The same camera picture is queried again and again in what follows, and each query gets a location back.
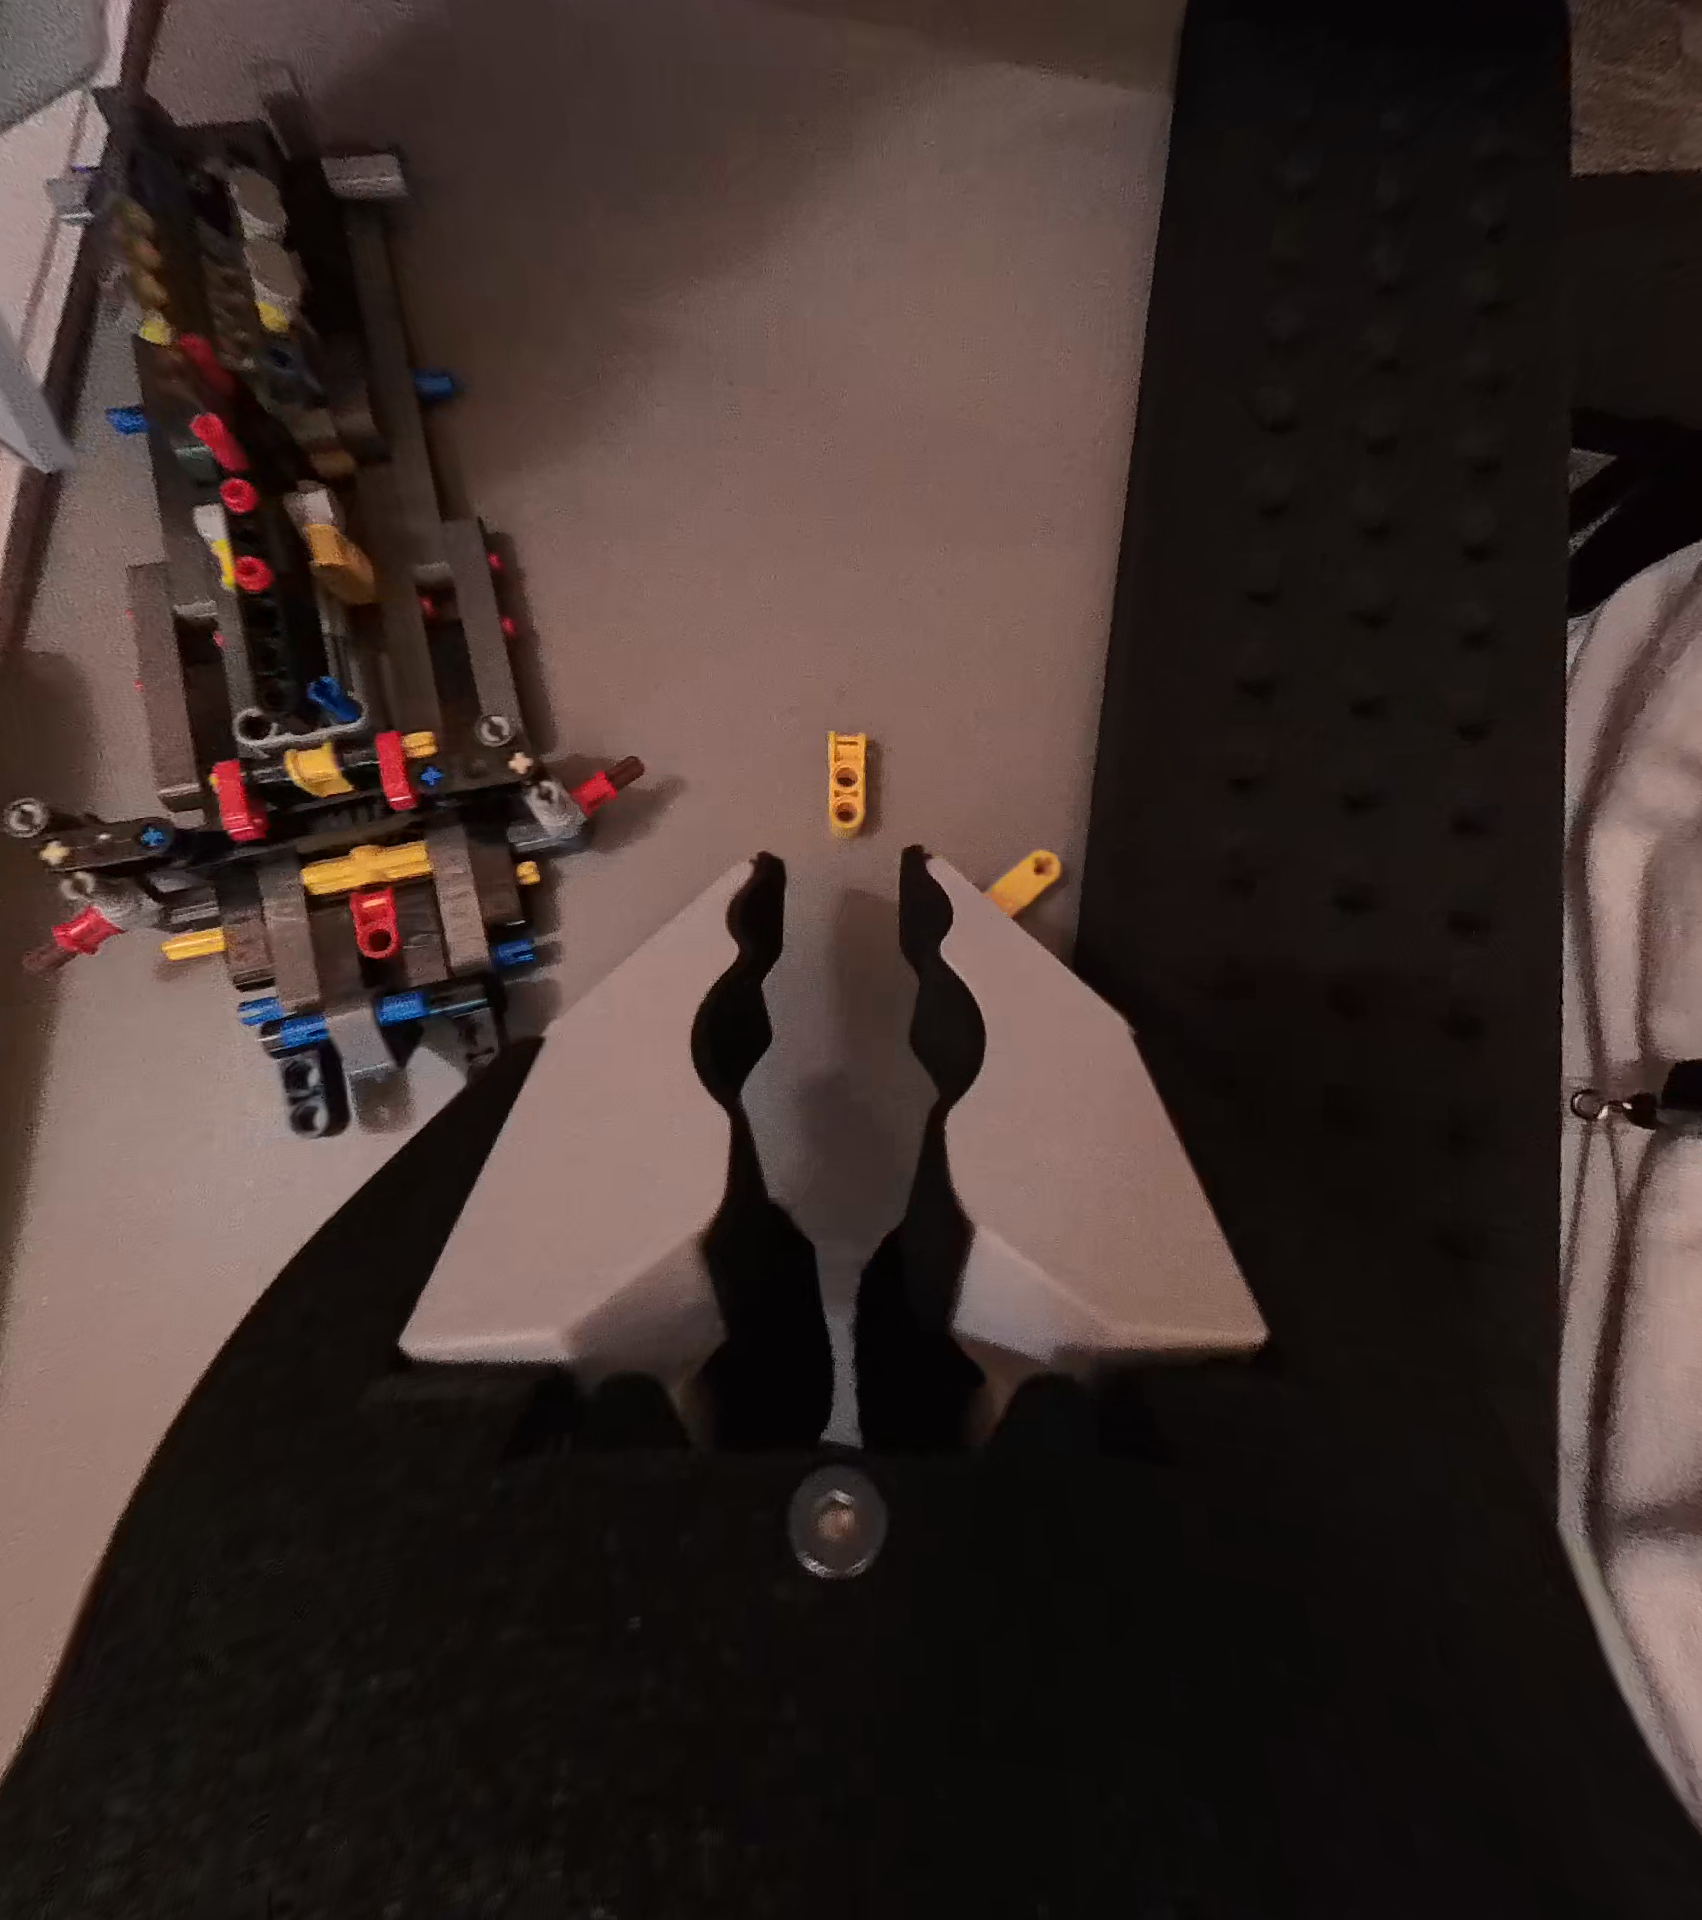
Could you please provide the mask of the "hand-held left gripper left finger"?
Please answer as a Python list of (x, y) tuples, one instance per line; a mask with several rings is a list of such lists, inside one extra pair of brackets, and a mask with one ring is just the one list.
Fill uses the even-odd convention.
[(429, 1366), (695, 1381), (792, 1327), (746, 1091), (787, 867), (721, 875), (545, 1034), (403, 1335)]

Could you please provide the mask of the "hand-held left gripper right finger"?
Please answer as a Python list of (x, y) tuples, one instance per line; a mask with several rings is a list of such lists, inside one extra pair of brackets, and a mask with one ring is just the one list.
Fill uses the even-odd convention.
[(1129, 1022), (943, 857), (901, 857), (933, 1217), (907, 1259), (988, 1376), (1240, 1358), (1269, 1340)]

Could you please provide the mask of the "grey lego car chassis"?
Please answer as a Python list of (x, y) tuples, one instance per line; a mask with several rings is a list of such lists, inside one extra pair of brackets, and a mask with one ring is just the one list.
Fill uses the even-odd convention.
[(126, 572), (156, 813), (17, 799), (4, 835), (71, 902), (26, 969), (118, 939), (219, 962), (288, 1131), (393, 1127), (412, 1056), (469, 1080), (539, 966), (543, 864), (637, 787), (529, 729), (508, 566), (452, 518), (393, 256), (394, 154), (325, 154), (288, 79), (180, 124), (142, 85), (74, 211), (134, 306), (134, 427), (164, 536)]

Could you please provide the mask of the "black perforated mat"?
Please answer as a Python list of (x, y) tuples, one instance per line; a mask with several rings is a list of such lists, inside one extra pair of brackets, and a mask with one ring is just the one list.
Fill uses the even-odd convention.
[(1557, 1484), (1567, 4), (1186, 4), (1079, 972), (1275, 1347)]

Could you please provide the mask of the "white printed t-shirt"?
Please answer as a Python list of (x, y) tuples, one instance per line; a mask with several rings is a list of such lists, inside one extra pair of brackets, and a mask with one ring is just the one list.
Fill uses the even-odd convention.
[(1702, 541), (1567, 629), (1558, 1533), (1702, 1830)]

